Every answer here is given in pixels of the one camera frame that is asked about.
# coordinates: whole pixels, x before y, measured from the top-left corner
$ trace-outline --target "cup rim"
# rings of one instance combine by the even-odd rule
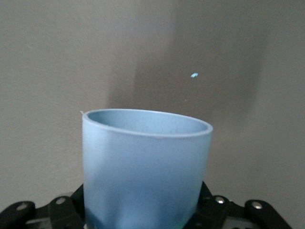
[[[199,122],[201,124],[204,124],[207,126],[207,128],[203,131],[197,131],[193,133],[187,133],[187,134],[154,134],[154,133],[146,133],[146,132],[140,132],[140,131],[132,131],[127,130],[119,127],[114,127],[110,125],[105,125],[100,122],[94,121],[88,117],[91,113],[97,113],[102,111],[132,111],[132,112],[143,112],[143,113],[156,113],[156,114],[164,114],[164,115],[173,115],[173,116],[179,116],[186,119],[190,119],[196,122]],[[153,111],[153,110],[142,110],[142,109],[124,109],[124,108],[107,108],[107,109],[98,109],[98,110],[91,110],[83,113],[82,115],[83,121],[86,121],[90,123],[91,125],[102,127],[105,130],[117,132],[121,134],[128,134],[128,135],[134,135],[134,136],[147,136],[147,137],[155,137],[155,138],[187,138],[187,137],[196,137],[196,136],[202,136],[202,135],[208,135],[213,131],[213,126],[201,119],[186,116],[183,114],[175,114],[170,112],[164,112],[164,111]]]

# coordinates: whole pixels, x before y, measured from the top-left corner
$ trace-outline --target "white speck on wall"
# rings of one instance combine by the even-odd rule
[[[197,77],[198,76],[198,73],[193,73],[192,75],[191,75],[191,78],[195,78],[195,77]]]

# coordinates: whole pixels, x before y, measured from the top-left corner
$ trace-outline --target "wall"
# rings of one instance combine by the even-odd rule
[[[130,107],[210,122],[211,191],[302,228],[304,15],[284,0],[1,1],[0,209],[75,190],[80,111]]]

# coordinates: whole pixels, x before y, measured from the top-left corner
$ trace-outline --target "cup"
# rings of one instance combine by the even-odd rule
[[[89,229],[181,229],[196,210],[213,127],[157,111],[82,117]]]

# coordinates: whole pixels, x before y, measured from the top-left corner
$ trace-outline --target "silver screw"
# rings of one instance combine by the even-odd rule
[[[59,199],[57,199],[57,201],[55,203],[56,204],[62,204],[65,201],[66,201],[66,199],[64,197],[60,197]]]
[[[219,204],[223,204],[224,203],[224,198],[222,198],[222,197],[216,197],[215,200]]]
[[[22,204],[20,204],[20,205],[16,208],[16,210],[17,210],[17,211],[21,211],[21,210],[25,209],[27,206],[28,206],[27,204],[22,203]]]
[[[252,202],[252,206],[255,207],[256,209],[262,209],[263,208],[263,206],[256,201]]]

